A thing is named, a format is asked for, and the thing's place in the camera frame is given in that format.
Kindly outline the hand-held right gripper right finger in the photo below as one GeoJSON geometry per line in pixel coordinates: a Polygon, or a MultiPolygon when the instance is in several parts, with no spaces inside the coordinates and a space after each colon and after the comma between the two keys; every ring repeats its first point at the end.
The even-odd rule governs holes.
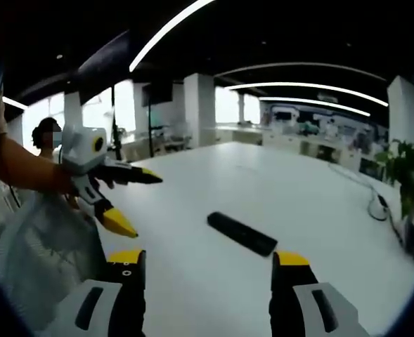
{"type": "Polygon", "coordinates": [[[335,287],[316,279],[298,253],[273,253],[271,299],[273,336],[368,336],[358,310],[335,287]]]}

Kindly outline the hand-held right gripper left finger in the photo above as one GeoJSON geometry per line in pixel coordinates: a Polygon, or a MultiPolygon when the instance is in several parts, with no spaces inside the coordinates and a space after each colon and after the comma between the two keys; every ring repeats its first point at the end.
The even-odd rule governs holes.
{"type": "Polygon", "coordinates": [[[143,336],[146,251],[113,253],[97,279],[77,286],[57,306],[41,336],[143,336]]]}

